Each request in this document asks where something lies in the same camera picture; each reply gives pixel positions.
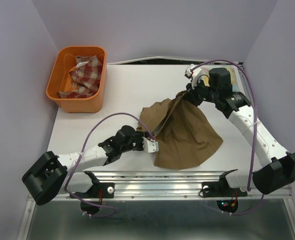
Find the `pastel floral skirt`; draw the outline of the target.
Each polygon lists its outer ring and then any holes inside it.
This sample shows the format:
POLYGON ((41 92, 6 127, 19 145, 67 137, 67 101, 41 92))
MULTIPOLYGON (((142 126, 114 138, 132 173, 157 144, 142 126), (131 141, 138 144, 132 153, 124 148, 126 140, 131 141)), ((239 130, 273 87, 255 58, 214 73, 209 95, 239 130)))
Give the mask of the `pastel floral skirt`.
POLYGON ((202 66, 201 67, 201 73, 206 75, 206 76, 202 76, 202 78, 201 78, 202 80, 204 80, 204 84, 206 86, 209 86, 209 80, 208 80, 208 77, 210 76, 209 71, 212 70, 212 69, 217 69, 217 68, 224 68, 230 73, 232 90, 234 92, 240 92, 240 87, 239 87, 239 84, 238 84, 238 78, 237 78, 235 68, 231 67, 231 66, 220 66, 220 65, 219 66, 217 66, 217 65, 202 66))

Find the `khaki brown skirt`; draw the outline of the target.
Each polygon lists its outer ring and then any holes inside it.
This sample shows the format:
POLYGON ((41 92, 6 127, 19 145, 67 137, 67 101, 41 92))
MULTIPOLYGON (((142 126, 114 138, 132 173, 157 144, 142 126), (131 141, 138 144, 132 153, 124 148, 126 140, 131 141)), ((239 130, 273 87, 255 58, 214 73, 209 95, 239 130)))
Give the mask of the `khaki brown skirt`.
POLYGON ((208 160, 223 144, 205 114, 179 92, 174 99, 166 98, 144 107, 140 113, 137 131, 150 130, 159 150, 154 166, 184 170, 197 167, 208 160))

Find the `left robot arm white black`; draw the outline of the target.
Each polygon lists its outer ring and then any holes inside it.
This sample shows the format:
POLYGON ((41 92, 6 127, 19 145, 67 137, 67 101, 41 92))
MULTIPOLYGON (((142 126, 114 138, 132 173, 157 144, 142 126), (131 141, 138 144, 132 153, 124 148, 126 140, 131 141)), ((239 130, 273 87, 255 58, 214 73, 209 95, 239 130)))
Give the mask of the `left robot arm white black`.
POLYGON ((43 153, 23 175, 22 182, 39 206, 63 193, 72 198, 112 198, 114 184, 101 183, 89 169, 107 166, 119 160, 123 153, 150 154, 158 149, 158 143, 147 132, 124 125, 114 136, 87 150, 60 155, 52 151, 43 153))

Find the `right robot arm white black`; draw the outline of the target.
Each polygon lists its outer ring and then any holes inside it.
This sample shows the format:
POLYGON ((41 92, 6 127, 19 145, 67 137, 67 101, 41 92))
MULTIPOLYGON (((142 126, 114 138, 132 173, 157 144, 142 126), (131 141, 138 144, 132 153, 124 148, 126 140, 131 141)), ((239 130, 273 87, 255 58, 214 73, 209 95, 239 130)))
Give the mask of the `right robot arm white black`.
POLYGON ((257 157, 260 164, 258 170, 224 172, 219 181, 208 183, 209 192, 205 197, 211 194, 221 197, 248 188, 268 195, 295 181, 295 152, 289 152, 278 143, 258 119, 250 100, 242 92, 234 91, 231 74, 226 68, 216 67, 204 72, 191 64, 185 76, 190 80, 186 99, 195 106, 213 103, 254 148, 251 156, 257 157))

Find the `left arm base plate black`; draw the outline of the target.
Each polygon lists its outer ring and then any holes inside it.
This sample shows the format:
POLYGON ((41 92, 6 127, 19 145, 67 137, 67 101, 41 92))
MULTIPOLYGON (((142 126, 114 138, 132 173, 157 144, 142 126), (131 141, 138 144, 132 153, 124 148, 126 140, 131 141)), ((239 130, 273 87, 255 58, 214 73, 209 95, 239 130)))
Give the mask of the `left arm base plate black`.
POLYGON ((75 192, 69 194, 72 199, 76 199, 75 196, 81 199, 113 199, 115 192, 114 182, 100 182, 92 184, 89 190, 84 192, 75 192))

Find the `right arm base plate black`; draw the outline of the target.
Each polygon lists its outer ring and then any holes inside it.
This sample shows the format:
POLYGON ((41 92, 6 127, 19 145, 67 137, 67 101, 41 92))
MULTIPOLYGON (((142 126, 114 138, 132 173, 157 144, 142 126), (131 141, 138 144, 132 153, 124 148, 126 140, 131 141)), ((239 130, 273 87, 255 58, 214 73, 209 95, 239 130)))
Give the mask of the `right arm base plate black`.
POLYGON ((247 197, 248 193, 240 188, 231 188, 225 181, 207 181, 202 183, 198 195, 201 198, 229 198, 247 197))

